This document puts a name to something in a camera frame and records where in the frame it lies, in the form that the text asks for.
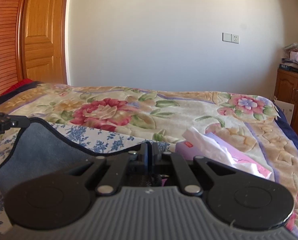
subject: white wall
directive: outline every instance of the white wall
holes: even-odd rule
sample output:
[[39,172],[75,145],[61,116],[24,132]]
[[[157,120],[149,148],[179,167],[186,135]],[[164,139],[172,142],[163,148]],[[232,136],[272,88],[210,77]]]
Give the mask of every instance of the white wall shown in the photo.
[[67,31],[74,86],[269,97],[281,48],[298,42],[298,0],[70,0]]

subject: white tissue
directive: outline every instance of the white tissue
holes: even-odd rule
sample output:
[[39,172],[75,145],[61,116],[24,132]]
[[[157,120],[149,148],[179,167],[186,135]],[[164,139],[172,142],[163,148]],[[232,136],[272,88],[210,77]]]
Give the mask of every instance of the white tissue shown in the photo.
[[256,164],[236,163],[226,147],[219,145],[212,138],[199,133],[196,128],[190,127],[184,132],[182,136],[188,142],[192,143],[192,145],[197,147],[201,151],[203,156],[233,167],[235,169],[242,170],[258,177],[264,178],[264,176],[259,173]]

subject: gray ribbed cover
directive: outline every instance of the gray ribbed cover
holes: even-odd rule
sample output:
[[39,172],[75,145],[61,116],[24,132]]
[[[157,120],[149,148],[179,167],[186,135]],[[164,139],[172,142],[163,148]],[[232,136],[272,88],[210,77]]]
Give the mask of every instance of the gray ribbed cover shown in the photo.
[[123,187],[99,198],[79,221],[50,231],[14,226],[1,240],[297,240],[284,227],[249,232],[217,220],[200,198],[176,187]]

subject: door frame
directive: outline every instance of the door frame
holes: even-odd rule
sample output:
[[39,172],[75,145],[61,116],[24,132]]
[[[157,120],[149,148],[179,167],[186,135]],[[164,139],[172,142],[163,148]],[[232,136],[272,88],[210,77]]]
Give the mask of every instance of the door frame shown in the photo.
[[[27,0],[20,0],[17,13],[16,39],[15,39],[15,55],[18,81],[27,78],[27,73],[24,71],[25,54],[24,54],[24,33],[25,33],[25,16],[27,11]],[[65,14],[66,14],[67,0],[62,0],[61,9],[61,27],[60,27],[60,56],[63,82],[67,84],[66,58],[65,58]]]

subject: bed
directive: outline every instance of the bed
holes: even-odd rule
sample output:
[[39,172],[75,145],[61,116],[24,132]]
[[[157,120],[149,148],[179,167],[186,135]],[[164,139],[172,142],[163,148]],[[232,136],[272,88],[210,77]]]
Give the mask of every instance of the bed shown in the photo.
[[[298,137],[266,98],[33,82],[0,96],[0,111],[42,118],[71,141],[104,154],[146,140],[173,151],[188,127],[212,132],[269,169],[270,179],[288,188],[295,211],[286,227],[298,236]],[[0,135],[0,164],[17,132],[10,129]],[[0,192],[0,235],[10,226]]]

